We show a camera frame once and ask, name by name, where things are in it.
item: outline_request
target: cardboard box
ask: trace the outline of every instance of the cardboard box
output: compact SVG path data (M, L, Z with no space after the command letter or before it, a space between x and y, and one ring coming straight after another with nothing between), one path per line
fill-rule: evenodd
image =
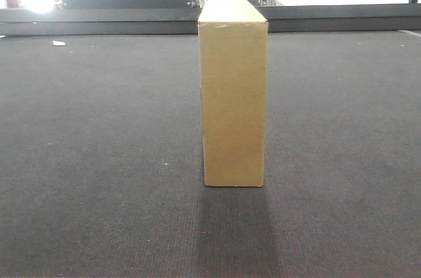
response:
M206 186L263 185L267 36L248 1L209 0L199 17Z

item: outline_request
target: floor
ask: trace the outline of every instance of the floor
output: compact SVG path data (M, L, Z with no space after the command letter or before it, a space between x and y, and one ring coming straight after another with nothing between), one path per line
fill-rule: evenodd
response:
M204 186L196 35L1 38L0 277L421 276L420 36L270 34L261 188Z

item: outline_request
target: box top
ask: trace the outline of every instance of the box top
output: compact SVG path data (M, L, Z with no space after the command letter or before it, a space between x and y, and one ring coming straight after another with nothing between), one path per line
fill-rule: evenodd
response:
M246 0L208 0L199 16L203 22L266 22L265 17Z

